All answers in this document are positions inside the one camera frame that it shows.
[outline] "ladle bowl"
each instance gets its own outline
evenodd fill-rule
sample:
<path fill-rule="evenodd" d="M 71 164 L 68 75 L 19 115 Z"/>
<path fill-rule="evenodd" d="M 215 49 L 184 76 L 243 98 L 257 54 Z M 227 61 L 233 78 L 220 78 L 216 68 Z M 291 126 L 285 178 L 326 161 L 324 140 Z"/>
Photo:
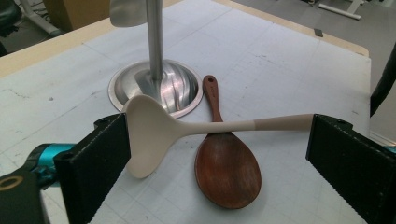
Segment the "ladle bowl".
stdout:
<path fill-rule="evenodd" d="M 147 95 L 133 97 L 125 104 L 122 113 L 126 114 L 131 147 L 131 159 L 126 167 L 138 178 L 150 175 L 180 137 L 255 130 L 309 131 L 313 119 L 313 114 L 304 114 L 235 122 L 190 123 L 174 119 Z"/>

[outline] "wooden spoon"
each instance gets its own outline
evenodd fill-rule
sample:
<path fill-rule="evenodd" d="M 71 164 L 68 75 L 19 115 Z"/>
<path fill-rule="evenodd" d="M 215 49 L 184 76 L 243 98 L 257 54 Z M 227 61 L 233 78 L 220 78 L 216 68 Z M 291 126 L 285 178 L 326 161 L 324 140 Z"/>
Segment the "wooden spoon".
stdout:
<path fill-rule="evenodd" d="M 218 82 L 213 76 L 206 76 L 203 88 L 213 122 L 223 122 L 219 112 Z M 195 177 L 210 201 L 231 209 L 252 203 L 262 187 L 256 158 L 233 133 L 210 133 L 205 138 L 195 159 Z"/>

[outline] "stainless steel base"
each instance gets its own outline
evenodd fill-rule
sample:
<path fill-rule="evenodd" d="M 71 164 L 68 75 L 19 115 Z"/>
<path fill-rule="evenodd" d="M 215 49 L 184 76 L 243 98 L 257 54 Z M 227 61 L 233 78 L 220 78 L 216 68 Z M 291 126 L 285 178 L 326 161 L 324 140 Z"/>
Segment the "stainless steel base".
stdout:
<path fill-rule="evenodd" d="M 171 60 L 163 60 L 162 80 L 153 80 L 149 61 L 133 63 L 121 69 L 110 81 L 108 95 L 121 111 L 132 97 L 149 95 L 174 118 L 191 112 L 201 101 L 201 79 L 189 67 Z"/>

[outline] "white table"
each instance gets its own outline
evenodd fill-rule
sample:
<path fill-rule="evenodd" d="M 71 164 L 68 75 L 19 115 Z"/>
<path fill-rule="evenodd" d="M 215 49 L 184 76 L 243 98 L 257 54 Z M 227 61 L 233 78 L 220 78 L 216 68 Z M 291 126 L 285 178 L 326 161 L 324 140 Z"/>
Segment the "white table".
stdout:
<path fill-rule="evenodd" d="M 164 58 L 219 82 L 224 120 L 319 113 L 367 135 L 371 60 L 210 0 L 163 11 Z M 118 111 L 112 76 L 149 57 L 145 25 L 115 29 L 0 79 L 0 175 L 42 143 L 76 143 Z M 210 121 L 206 99 L 186 121 Z M 92 223 L 364 223 L 305 160 L 309 133 L 236 133 L 262 170 L 258 198 L 240 210 L 210 202 L 195 182 L 204 135 L 174 144 L 146 179 L 120 175 Z M 59 189 L 43 191 L 52 223 L 67 223 Z"/>

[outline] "ladle handle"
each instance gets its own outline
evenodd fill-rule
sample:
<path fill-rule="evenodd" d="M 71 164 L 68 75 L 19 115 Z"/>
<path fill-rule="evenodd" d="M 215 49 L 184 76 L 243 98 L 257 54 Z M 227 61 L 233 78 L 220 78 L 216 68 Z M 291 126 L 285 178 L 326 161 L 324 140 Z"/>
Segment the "ladle handle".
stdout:
<path fill-rule="evenodd" d="M 256 130 L 261 131 L 309 131 L 313 114 L 292 115 L 271 119 L 255 119 Z"/>
<path fill-rule="evenodd" d="M 254 119 L 233 122 L 188 123 L 177 121 L 181 136 L 200 133 L 228 133 L 242 131 L 309 131 L 313 114 L 291 115 L 270 119 Z"/>
<path fill-rule="evenodd" d="M 204 94 L 212 112 L 213 122 L 223 122 L 219 109 L 219 86 L 215 77 L 208 75 L 203 81 Z"/>

